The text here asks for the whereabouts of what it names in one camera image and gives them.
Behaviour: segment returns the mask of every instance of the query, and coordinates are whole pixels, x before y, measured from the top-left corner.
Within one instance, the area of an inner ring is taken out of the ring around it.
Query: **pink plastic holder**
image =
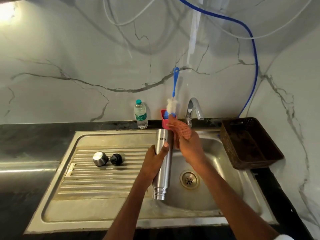
[[[167,124],[169,123],[169,120],[168,120],[168,119],[165,120],[165,119],[163,118],[165,112],[166,112],[166,109],[162,109],[162,110],[161,110],[162,128],[164,128],[164,129],[166,129],[166,130],[170,130],[170,128],[167,126]]]

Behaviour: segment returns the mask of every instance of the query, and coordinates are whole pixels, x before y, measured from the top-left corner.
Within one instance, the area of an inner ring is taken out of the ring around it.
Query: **blue hose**
[[[246,31],[249,33],[251,38],[254,37],[252,32],[251,32],[251,30],[250,30],[250,28],[245,23],[241,22],[240,20],[234,19],[232,17],[227,17],[227,16],[223,16],[223,15],[220,15],[220,14],[216,14],[216,13],[213,13],[213,12],[209,12],[209,11],[203,10],[203,9],[201,9],[199,7],[196,7],[196,6],[192,5],[191,3],[187,2],[186,0],[179,0],[179,1],[182,2],[183,4],[187,5],[188,7],[192,8],[193,10],[201,12],[201,13],[203,13],[205,15],[210,15],[210,16],[213,16],[213,17],[216,17],[216,18],[219,18],[219,19],[224,19],[224,20],[228,20],[228,21],[240,24],[242,27],[244,27],[246,29]],[[250,99],[251,99],[251,97],[252,97],[252,95],[254,93],[254,89],[256,87],[257,80],[258,80],[259,65],[258,65],[257,48],[256,48],[256,44],[254,42],[254,39],[252,39],[251,42],[252,42],[252,46],[253,46],[254,62],[255,62],[255,65],[256,65],[256,74],[255,74],[253,88],[252,88],[252,91],[250,93],[250,96],[249,96],[247,102],[245,103],[244,107],[242,108],[241,112],[239,113],[238,117],[241,115],[241,113],[243,112],[243,110],[245,109],[247,104],[249,103],[249,101],[250,101]]]

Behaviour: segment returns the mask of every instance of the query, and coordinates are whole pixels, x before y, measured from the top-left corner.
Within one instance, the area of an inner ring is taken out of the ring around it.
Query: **drain strainer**
[[[187,189],[195,189],[198,186],[198,179],[192,172],[182,172],[180,175],[180,183]]]

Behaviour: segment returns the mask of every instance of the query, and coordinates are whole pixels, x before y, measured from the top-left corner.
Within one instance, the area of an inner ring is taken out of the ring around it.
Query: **granite countertop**
[[[219,119],[193,120],[194,128],[219,127]],[[161,128],[160,120],[149,121]],[[138,129],[135,121],[0,125],[0,239],[102,239],[105,231],[22,235],[76,131]],[[312,239],[269,168],[252,172],[279,225],[294,239]],[[139,229],[137,239],[235,239],[229,226]]]

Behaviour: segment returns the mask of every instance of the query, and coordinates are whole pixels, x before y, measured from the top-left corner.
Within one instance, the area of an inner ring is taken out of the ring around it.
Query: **sink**
[[[130,192],[155,129],[78,131],[25,233],[108,229]],[[232,167],[218,129],[196,130],[207,158],[226,182],[265,221],[277,223],[250,170]],[[123,163],[97,167],[92,157],[103,151],[122,155]],[[145,193],[137,228],[228,224],[202,178],[173,152],[170,186],[164,201]]]
[[[243,197],[238,171],[232,167],[221,141],[212,138],[201,138],[201,142],[210,163],[234,191]],[[164,203],[193,211],[219,209],[202,178],[186,162],[182,153],[178,151],[172,155],[170,187]]]

